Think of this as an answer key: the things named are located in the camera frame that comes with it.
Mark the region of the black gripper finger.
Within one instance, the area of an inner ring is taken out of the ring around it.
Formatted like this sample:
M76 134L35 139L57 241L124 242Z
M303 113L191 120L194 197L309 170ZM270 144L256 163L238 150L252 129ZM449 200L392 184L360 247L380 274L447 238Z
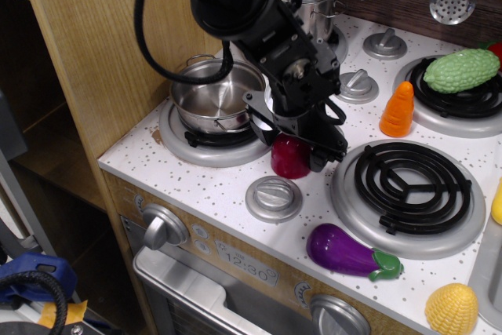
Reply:
M248 109L247 113L251 128L258 139L267 146L271 146L279 135L272 113L269 110L258 111L256 109Z
M313 147L309 154L308 166L310 171L318 173L321 172L327 165L328 162L334 162L336 156L330 151Z

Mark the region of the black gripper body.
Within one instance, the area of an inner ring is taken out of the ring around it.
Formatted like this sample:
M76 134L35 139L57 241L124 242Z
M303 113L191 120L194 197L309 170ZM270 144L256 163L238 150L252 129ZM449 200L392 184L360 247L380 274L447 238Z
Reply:
M340 92L336 55L328 46L297 31L258 31L242 36L242 52L268 78L270 93L243 97L246 110L269 110L280 133L296 137L311 149L330 151L341 161L347 141L339 129L346 116L329 98Z

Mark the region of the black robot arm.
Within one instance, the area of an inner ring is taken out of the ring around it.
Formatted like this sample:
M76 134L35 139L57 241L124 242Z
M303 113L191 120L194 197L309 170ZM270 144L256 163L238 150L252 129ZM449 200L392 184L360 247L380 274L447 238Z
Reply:
M347 141L339 127L346 116L330 99L340 92L340 64L324 42L314 42L293 13L301 0L191 0L197 24L234 44L268 79L270 94L248 92L243 100L253 131L271 145L280 133L308 144L309 168L342 161Z

